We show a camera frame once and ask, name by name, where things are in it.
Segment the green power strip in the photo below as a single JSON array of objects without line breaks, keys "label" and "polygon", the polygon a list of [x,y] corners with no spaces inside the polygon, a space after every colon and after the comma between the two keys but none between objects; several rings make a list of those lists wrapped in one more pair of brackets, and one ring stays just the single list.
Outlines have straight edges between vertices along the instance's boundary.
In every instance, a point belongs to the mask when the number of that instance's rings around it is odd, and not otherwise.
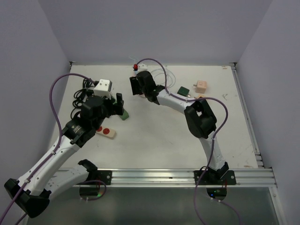
[{"label": "green power strip", "polygon": [[[112,98],[112,99],[113,99],[113,104],[116,104],[117,100],[114,98]],[[124,110],[124,113],[122,115],[119,115],[119,117],[121,120],[125,121],[129,118],[129,113],[126,110]]]}]

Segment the beige power strip red sockets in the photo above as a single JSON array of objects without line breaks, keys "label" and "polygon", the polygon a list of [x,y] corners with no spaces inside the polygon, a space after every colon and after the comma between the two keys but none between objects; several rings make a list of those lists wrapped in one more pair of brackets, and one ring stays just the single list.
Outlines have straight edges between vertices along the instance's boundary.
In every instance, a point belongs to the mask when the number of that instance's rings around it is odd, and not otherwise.
[{"label": "beige power strip red sockets", "polygon": [[96,130],[96,133],[109,139],[114,139],[116,137],[116,131],[105,126],[100,126],[100,128]]}]

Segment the dark green cube adapter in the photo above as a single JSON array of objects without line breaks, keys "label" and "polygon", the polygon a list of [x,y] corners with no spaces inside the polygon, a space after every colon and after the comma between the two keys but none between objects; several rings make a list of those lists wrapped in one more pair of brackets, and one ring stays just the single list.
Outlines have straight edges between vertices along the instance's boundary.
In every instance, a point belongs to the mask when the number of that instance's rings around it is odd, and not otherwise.
[{"label": "dark green cube adapter", "polygon": [[178,89],[177,91],[177,94],[180,95],[180,96],[183,96],[183,97],[191,97],[190,94],[189,94],[189,89],[183,87],[183,86],[180,86],[180,88]]}]

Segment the pink cube adapter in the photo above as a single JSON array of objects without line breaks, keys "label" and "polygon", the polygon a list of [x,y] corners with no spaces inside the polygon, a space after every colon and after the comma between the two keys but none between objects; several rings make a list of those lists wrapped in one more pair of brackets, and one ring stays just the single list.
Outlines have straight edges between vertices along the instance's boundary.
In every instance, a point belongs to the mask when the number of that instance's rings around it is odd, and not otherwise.
[{"label": "pink cube adapter", "polygon": [[206,89],[208,87],[208,84],[206,81],[198,80],[194,85],[193,88],[196,93],[204,94],[206,92]]}]

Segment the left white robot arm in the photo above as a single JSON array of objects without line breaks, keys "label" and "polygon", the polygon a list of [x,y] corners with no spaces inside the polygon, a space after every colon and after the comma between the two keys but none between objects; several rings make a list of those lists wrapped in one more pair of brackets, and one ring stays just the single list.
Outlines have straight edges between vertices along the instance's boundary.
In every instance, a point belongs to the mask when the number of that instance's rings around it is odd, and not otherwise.
[{"label": "left white robot arm", "polygon": [[91,95],[82,103],[80,110],[64,128],[53,146],[40,160],[18,179],[10,178],[4,188],[12,199],[30,218],[39,216],[49,205],[50,200],[71,186],[97,180],[97,167],[90,161],[81,160],[68,177],[53,179],[59,168],[82,148],[100,129],[104,119],[124,113],[122,94]]}]

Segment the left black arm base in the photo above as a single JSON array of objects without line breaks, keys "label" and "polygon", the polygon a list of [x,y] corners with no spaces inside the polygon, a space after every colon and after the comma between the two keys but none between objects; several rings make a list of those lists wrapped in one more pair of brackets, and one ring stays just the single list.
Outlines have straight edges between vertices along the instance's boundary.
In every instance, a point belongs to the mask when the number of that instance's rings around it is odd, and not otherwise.
[{"label": "left black arm base", "polygon": [[86,201],[95,201],[103,197],[107,191],[107,186],[111,185],[112,171],[99,170],[87,159],[79,161],[78,165],[83,166],[88,172],[87,178],[79,183],[79,195]]}]

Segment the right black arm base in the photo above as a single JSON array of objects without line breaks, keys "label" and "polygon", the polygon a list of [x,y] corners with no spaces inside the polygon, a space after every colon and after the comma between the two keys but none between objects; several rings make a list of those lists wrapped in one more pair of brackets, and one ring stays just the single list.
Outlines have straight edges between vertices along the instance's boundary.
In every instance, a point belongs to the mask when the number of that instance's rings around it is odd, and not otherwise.
[{"label": "right black arm base", "polygon": [[227,186],[236,185],[237,181],[235,178],[235,173],[233,170],[229,169],[228,163],[225,162],[225,165],[214,171],[211,168],[206,169],[203,166],[199,170],[194,170],[194,180],[197,184],[200,176],[202,178],[199,181],[198,185],[201,186],[217,186],[217,187],[208,187],[207,193],[209,197],[214,199],[223,200],[227,196]]}]

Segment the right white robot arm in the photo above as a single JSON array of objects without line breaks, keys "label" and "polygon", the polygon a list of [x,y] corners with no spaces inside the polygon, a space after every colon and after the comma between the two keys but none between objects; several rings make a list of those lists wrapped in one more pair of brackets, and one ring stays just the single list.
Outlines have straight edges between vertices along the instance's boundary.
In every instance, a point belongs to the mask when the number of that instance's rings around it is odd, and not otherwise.
[{"label": "right white robot arm", "polygon": [[203,177],[214,184],[221,183],[229,166],[217,141],[216,134],[220,130],[216,126],[217,118],[207,100],[172,94],[164,86],[157,85],[149,71],[141,71],[129,80],[133,95],[144,95],[150,102],[184,114],[190,133],[199,139],[207,157],[208,165]]}]

